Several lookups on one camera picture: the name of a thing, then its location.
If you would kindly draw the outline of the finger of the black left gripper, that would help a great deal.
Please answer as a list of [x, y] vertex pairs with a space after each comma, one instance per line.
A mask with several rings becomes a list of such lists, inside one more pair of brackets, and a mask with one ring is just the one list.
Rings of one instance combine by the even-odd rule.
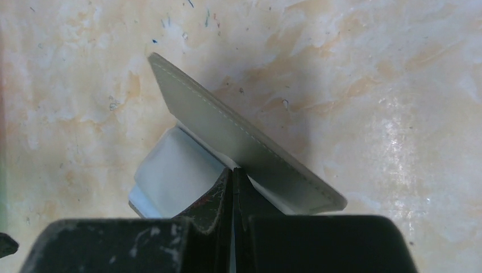
[[0, 258], [13, 255], [18, 251], [19, 243], [6, 233], [0, 233]]

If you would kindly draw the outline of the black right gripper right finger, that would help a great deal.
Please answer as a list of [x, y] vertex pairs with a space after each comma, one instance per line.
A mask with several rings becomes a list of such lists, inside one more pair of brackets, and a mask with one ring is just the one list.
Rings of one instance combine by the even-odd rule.
[[406, 242], [388, 218], [288, 216], [235, 168], [236, 272], [416, 272]]

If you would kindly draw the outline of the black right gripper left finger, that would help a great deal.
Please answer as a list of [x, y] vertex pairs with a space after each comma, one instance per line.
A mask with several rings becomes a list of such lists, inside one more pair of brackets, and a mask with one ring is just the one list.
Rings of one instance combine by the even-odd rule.
[[232, 171], [173, 218], [63, 219], [21, 272], [229, 272]]

